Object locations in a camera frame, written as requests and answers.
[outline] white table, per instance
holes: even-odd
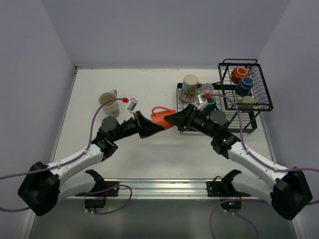
[[[54,161],[82,149],[88,142],[89,127],[98,108],[98,97],[117,89],[119,97],[139,101],[136,110],[150,118],[155,106],[176,109],[176,85],[187,74],[195,74],[202,83],[219,81],[217,70],[202,69],[80,69],[77,73],[68,110],[62,127]],[[131,115],[126,104],[119,102],[121,123]],[[106,115],[100,112],[94,124],[94,134]],[[245,142],[256,152],[271,159],[263,126],[245,134]],[[138,135],[116,142],[119,149],[103,163],[90,168],[104,178],[122,179],[209,179],[224,176],[233,169],[254,176],[241,165],[217,155],[204,135],[186,135],[176,128],[140,139]]]

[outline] dish rack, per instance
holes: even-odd
[[[257,129],[256,117],[260,114],[260,112],[271,111],[273,109],[273,104],[268,92],[265,78],[261,70],[260,64],[257,63],[257,59],[225,59],[222,63],[219,63],[218,72],[220,81],[217,83],[212,83],[214,87],[213,93],[229,97],[235,103],[235,105],[240,108],[241,96],[238,96],[235,93],[236,85],[230,80],[231,72],[235,67],[245,67],[249,71],[250,76],[254,79],[254,86],[251,92],[252,97],[257,99],[258,103],[253,104],[254,107],[250,109],[248,112],[240,112],[243,124],[243,132],[252,133],[255,129]],[[196,107],[198,107],[199,102],[197,97],[193,102],[190,103],[186,103],[181,100],[181,86],[182,83],[178,83],[176,88],[177,111],[182,111],[189,104],[193,104]],[[216,110],[224,112],[227,120],[229,121],[229,131],[232,133],[239,133],[240,124],[235,108],[231,105],[229,101],[227,101],[221,96],[215,96],[215,99],[217,108]],[[178,128],[178,130],[180,132],[195,132],[193,130],[185,130],[183,128]]]

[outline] white wall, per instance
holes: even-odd
[[[73,84],[71,64],[40,0],[3,0],[0,7],[0,175],[48,162]],[[0,207],[25,203],[23,177],[0,182]],[[23,213],[0,212],[0,237],[18,238]]]
[[[265,113],[274,154],[288,167],[319,168],[319,1],[291,0],[262,51],[274,110]],[[315,199],[317,173],[306,173]],[[307,238],[318,238],[319,205],[300,213]]]
[[[257,58],[289,0],[42,0],[76,65],[216,67]]]

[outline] orange mug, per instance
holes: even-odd
[[[157,109],[162,109],[164,111],[155,113],[154,111]],[[152,109],[151,119],[153,123],[159,124],[163,126],[165,129],[168,129],[168,128],[172,128],[174,125],[164,120],[164,117],[175,114],[175,113],[176,113],[176,110],[171,110],[163,106],[156,106]]]

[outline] robotic arm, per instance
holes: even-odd
[[[240,139],[229,132],[225,117],[211,120],[203,116],[194,105],[188,105],[181,112],[165,116],[163,118],[165,124],[162,125],[146,119],[139,111],[133,113],[133,116],[122,124],[119,124],[114,117],[104,118],[96,138],[85,155],[70,164],[60,166],[72,160],[83,150],[47,165],[41,162],[34,164],[30,171],[52,166],[57,168],[27,175],[18,190],[19,196],[38,216],[42,216],[49,212],[58,201],[67,197],[82,192],[104,190],[107,186],[97,172],[81,171],[112,156],[118,148],[115,141],[137,133],[140,138],[146,138],[169,128],[167,127],[169,123],[170,127],[175,125],[204,133],[213,139],[211,145],[216,153],[245,166],[260,177],[260,179],[250,178],[238,170],[233,170],[222,179],[221,190],[224,192],[245,192],[261,198],[271,203],[273,208],[288,220],[292,220],[312,199],[303,172],[275,172],[261,165],[246,153]],[[286,169],[251,149],[250,151],[267,165]]]

